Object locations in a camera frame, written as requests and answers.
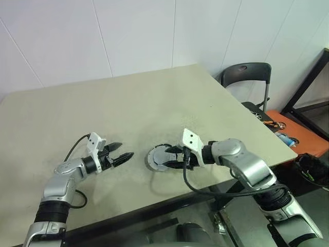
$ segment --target round object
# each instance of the round object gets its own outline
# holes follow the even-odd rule
[[[175,161],[176,154],[166,153],[166,150],[171,146],[168,144],[162,144],[153,148],[148,154],[148,165],[155,171],[166,171],[168,167],[163,163],[168,161]]]
[[[289,137],[291,140],[295,142],[295,145],[299,144],[299,140],[294,137]]]
[[[280,130],[284,130],[287,127],[287,125],[284,122],[278,122],[278,125]]]

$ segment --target gray floor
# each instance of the gray floor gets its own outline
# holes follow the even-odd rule
[[[324,238],[329,241],[329,193],[318,189],[298,197],[297,200],[320,228]],[[245,247],[276,247],[266,227],[268,221],[260,213],[253,198],[236,198],[228,205],[226,211]],[[177,210],[164,218],[177,217],[180,223],[195,222],[209,233],[218,246],[233,246],[227,236],[214,232],[208,212],[208,204],[199,203]],[[175,241],[175,226],[158,231],[150,238],[154,242]]]
[[[329,105],[303,112],[303,114],[316,123],[325,132],[329,133]]]

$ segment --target robotic arm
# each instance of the robotic arm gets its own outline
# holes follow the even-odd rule
[[[112,159],[109,153],[118,149],[122,143],[105,146],[95,132],[88,135],[87,150],[90,156],[75,158],[60,164],[53,177],[48,181],[39,204],[34,223],[30,225],[23,247],[60,247],[66,231],[68,211],[72,207],[77,185],[91,173],[101,173],[128,161],[134,153],[125,153]]]
[[[261,212],[270,222],[268,229],[278,246],[328,245],[294,196],[286,188],[277,188],[279,182],[271,169],[261,158],[249,152],[240,140],[211,141],[204,145],[198,135],[184,129],[181,145],[170,147],[166,152],[183,153],[184,160],[171,159],[163,164],[167,167],[193,170],[195,166],[215,163],[230,168],[242,185],[252,192]],[[193,191],[199,191],[188,182],[187,185]]]

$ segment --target table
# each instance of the table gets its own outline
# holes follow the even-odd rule
[[[1,245],[24,241],[54,168],[92,131],[123,143],[113,157],[135,155],[81,183],[89,202],[70,211],[68,229],[190,192],[182,171],[152,172],[144,162],[154,146],[178,143],[184,127],[205,143],[238,138],[269,166],[297,156],[198,65],[10,94],[0,104]],[[72,155],[85,156],[85,143]],[[231,179],[216,165],[188,177],[199,188]]]

